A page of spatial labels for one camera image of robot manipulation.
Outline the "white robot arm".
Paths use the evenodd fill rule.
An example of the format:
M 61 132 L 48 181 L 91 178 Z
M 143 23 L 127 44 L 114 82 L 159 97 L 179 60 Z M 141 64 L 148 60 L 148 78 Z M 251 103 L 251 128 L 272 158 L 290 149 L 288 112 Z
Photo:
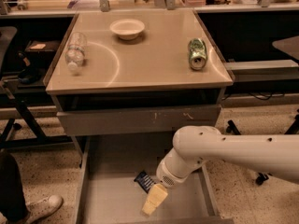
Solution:
M 142 207 L 147 216 L 163 203 L 171 188 L 215 159 L 299 183 L 298 134 L 224 135 L 211 126 L 184 126 L 175 132 L 172 144 L 157 167 L 159 182 L 150 187 Z

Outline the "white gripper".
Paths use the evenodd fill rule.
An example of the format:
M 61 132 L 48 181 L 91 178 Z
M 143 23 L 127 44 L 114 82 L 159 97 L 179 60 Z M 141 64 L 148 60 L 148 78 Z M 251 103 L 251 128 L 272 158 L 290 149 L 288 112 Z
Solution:
M 160 161 L 156 170 L 156 176 L 162 184 L 154 184 L 149 190 L 147 199 L 142 207 L 142 212 L 147 216 L 150 216 L 166 199 L 168 196 L 167 189 L 172 189 L 174 186 L 180 185 L 186 180 L 186 177 L 176 177 L 172 175 L 166 168 L 164 160 Z

